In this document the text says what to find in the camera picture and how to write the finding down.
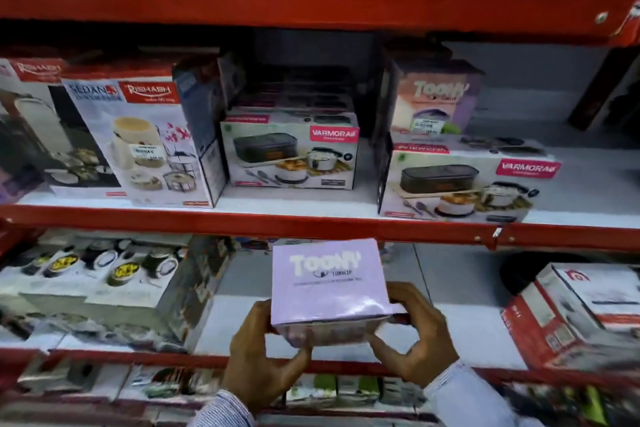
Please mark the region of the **person's right hand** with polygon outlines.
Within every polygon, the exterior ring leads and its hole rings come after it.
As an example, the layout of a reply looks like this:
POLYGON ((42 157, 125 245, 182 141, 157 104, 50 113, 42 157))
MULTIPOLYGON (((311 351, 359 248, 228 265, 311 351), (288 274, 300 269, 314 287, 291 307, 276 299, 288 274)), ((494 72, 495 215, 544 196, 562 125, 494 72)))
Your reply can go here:
POLYGON ((405 353, 405 367, 386 367, 405 382, 425 388, 459 359, 444 315, 411 283, 387 282, 391 300, 408 312, 419 340, 405 353))

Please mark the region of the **person's left hand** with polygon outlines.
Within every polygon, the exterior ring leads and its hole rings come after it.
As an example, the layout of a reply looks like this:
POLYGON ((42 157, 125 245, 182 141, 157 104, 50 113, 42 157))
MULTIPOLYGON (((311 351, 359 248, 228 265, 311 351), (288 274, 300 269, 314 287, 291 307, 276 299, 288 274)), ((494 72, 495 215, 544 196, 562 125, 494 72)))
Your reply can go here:
POLYGON ((255 302, 230 343, 230 355, 221 383, 247 406, 251 414, 267 408, 294 382, 279 382, 279 364, 268 358, 266 336, 271 325, 271 301, 255 302))

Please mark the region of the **lilac lunch box carton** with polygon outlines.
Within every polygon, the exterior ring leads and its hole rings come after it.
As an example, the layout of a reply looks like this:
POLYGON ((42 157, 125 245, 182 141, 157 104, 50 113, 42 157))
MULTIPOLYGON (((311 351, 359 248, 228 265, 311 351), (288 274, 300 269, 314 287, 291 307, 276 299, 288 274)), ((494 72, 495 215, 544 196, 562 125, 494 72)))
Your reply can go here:
POLYGON ((381 89, 382 131, 462 134, 472 117, 484 72, 466 60, 395 57, 381 89))
POLYGON ((390 301, 373 238, 276 243, 271 254, 271 327, 293 348, 360 343, 409 319, 390 301))

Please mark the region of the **person's left forearm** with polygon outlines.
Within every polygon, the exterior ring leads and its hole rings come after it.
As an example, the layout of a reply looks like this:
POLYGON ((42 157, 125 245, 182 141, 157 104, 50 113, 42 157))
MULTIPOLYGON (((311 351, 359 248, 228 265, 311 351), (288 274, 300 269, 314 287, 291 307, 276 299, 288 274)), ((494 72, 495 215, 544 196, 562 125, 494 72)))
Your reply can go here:
POLYGON ((255 419, 236 395, 220 389, 186 427, 255 427, 255 419))

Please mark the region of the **person's right forearm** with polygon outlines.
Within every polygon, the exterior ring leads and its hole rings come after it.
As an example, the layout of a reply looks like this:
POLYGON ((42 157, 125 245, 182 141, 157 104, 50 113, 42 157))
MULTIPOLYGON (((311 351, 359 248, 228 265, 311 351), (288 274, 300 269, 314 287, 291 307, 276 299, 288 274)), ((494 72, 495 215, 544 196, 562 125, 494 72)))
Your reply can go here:
POLYGON ((445 427, 546 427, 540 420, 517 414, 492 386, 457 360, 423 393, 445 427))

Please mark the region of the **white carton with green print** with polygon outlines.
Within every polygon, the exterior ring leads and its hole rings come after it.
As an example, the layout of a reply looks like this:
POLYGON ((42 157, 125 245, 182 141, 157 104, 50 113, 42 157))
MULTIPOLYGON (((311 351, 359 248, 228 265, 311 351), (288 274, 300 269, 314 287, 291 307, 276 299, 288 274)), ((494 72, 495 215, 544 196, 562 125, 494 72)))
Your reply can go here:
POLYGON ((303 374, 285 395, 288 408, 329 408, 336 403, 336 375, 303 374))
POLYGON ((380 399, 380 381, 376 376, 338 375, 338 407, 370 407, 380 399))

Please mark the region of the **white carton with dark items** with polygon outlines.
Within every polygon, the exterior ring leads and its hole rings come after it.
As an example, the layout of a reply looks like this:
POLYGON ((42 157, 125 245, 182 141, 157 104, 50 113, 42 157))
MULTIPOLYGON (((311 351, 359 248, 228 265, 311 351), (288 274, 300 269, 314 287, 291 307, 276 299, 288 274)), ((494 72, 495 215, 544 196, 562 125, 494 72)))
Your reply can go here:
POLYGON ((135 365, 117 400, 158 404, 203 405, 214 397, 222 369, 189 369, 135 365))

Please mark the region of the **white carton with black lunchbox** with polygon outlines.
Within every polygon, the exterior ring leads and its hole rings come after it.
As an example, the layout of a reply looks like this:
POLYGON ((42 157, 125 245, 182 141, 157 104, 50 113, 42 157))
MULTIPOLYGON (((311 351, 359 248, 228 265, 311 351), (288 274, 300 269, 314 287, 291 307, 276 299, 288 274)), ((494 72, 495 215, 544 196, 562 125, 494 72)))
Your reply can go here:
POLYGON ((515 137, 391 131, 381 166, 384 218, 506 225, 522 222, 562 162, 515 137))
POLYGON ((234 108, 220 129, 234 187, 353 189, 354 112, 234 108))

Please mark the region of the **red and white appliance carton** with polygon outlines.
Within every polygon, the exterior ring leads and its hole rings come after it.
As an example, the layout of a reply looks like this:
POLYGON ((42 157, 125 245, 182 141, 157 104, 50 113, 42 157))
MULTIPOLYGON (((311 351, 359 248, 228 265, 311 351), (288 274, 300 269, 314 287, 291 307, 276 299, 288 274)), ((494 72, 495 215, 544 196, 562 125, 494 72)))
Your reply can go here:
POLYGON ((500 315, 529 369, 640 374, 640 264, 552 262, 500 315))

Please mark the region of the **grey carton with round containers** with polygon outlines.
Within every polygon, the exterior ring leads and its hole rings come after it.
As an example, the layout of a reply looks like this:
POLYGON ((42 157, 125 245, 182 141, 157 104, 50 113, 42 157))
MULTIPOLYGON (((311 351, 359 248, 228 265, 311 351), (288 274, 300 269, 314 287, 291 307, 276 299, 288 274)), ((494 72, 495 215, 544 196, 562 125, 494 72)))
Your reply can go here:
POLYGON ((50 229, 0 256, 0 326, 194 353, 233 254, 226 236, 50 229))

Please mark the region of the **green and black packaged items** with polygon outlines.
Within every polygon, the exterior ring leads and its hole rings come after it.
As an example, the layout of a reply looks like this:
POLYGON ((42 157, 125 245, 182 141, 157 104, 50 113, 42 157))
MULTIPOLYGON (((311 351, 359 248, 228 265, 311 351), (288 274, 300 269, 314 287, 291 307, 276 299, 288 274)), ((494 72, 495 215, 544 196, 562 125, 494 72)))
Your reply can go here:
POLYGON ((640 427, 640 389, 505 383, 494 386, 517 414, 546 427, 640 427))

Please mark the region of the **grey blurred carton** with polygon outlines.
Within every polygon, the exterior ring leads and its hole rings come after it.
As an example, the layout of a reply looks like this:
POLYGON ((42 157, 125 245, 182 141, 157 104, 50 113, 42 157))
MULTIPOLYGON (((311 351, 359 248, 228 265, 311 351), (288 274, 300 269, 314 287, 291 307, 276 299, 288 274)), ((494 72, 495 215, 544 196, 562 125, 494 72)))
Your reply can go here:
POLYGON ((126 364, 102 364, 74 358, 32 359, 18 376, 15 389, 44 401, 110 403, 129 375, 126 364))

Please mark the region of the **white carton with beige tiffin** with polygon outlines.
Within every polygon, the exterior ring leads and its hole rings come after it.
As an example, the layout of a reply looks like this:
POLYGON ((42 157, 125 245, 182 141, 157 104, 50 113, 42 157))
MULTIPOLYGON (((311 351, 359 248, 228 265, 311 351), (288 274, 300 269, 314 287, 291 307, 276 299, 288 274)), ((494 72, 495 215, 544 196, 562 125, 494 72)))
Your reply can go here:
POLYGON ((101 54, 61 81, 133 204, 215 207, 227 183, 217 54, 101 54))

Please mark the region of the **dark carton with white tiffin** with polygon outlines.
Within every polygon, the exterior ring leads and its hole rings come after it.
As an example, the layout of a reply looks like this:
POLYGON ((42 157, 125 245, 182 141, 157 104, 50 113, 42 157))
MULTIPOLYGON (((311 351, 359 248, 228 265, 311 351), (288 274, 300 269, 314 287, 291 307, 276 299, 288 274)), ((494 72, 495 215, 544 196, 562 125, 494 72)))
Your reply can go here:
POLYGON ((54 194, 124 199, 126 192, 61 81, 69 64, 83 56, 52 48, 0 49, 0 113, 14 119, 35 147, 33 164, 54 194))

